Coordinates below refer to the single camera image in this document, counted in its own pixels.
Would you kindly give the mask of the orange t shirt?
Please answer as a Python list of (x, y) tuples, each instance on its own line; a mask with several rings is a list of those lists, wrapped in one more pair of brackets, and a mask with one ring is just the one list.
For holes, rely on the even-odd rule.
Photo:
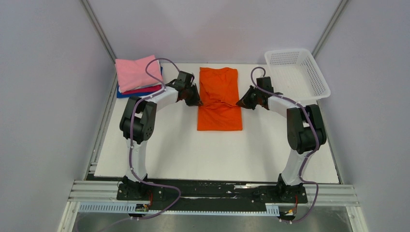
[(201, 67), (199, 72), (200, 99), (198, 131), (241, 131), (243, 129), (239, 101), (238, 70), (225, 67)]

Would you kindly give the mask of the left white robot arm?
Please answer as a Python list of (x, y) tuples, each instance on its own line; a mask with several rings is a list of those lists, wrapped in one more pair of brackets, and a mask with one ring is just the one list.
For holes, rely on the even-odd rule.
[(137, 200), (144, 199), (148, 194), (146, 147), (154, 131), (156, 113), (178, 101), (185, 101), (187, 106), (201, 106), (203, 103), (193, 81), (193, 74), (179, 71), (177, 78), (159, 91), (142, 98), (130, 97), (127, 101), (119, 124), (129, 150), (128, 168), (122, 186)]

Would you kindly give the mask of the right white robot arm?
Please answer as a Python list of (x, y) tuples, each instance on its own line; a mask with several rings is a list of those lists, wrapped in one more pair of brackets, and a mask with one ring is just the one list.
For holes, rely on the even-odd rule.
[(288, 202), (295, 196), (293, 186), (306, 183), (303, 174), (310, 157), (326, 143), (327, 135), (318, 105), (303, 105), (282, 94), (273, 93), (270, 77), (256, 79), (256, 86), (250, 86), (237, 106), (254, 110), (260, 105), (266, 110), (286, 118), (287, 141), (291, 152), (276, 188), (279, 200)]

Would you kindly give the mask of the folded magenta t shirt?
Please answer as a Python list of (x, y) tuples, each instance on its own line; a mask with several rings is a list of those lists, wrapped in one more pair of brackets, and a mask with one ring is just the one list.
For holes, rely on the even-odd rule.
[(139, 93), (150, 93), (150, 92), (156, 92), (161, 89), (161, 85), (154, 85), (154, 86), (149, 86), (149, 87), (143, 87), (143, 88), (137, 88), (133, 90), (128, 90), (124, 92), (120, 92), (122, 95), (130, 95), (130, 94), (139, 94)]

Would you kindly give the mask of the white plastic basket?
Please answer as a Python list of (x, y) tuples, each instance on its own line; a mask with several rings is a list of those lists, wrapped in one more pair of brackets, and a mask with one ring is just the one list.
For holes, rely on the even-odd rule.
[(274, 90), (298, 102), (328, 98), (331, 90), (310, 51), (302, 48), (267, 51), (264, 58)]

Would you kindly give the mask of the folded pink t shirt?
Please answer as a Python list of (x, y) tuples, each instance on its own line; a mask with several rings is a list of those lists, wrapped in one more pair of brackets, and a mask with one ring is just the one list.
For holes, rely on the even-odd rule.
[(120, 92), (128, 91), (134, 87), (134, 79), (137, 73), (136, 61), (137, 60), (116, 59), (115, 67)]

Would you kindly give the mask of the folded blue t shirt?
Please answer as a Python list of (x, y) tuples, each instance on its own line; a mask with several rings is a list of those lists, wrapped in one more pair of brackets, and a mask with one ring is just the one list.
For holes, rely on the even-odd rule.
[(117, 98), (126, 98), (126, 97), (130, 97), (130, 96), (145, 96), (145, 95), (149, 95), (152, 94), (153, 92), (150, 93), (139, 93), (139, 94), (130, 94), (130, 95), (122, 95), (120, 94), (119, 91), (119, 86), (117, 87)]

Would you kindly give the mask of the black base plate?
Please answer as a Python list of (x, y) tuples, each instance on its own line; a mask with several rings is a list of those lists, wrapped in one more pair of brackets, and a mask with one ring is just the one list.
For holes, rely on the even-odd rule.
[(150, 209), (262, 211), (267, 203), (307, 203), (305, 187), (282, 183), (153, 179), (141, 198), (119, 182), (117, 200), (147, 201)]

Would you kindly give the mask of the aluminium frame rail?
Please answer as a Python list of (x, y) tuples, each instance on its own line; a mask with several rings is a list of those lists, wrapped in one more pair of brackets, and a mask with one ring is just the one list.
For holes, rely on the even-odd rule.
[[(116, 181), (74, 181), (69, 202), (116, 202), (119, 183)], [(319, 184), (317, 206), (359, 207), (352, 185)]]

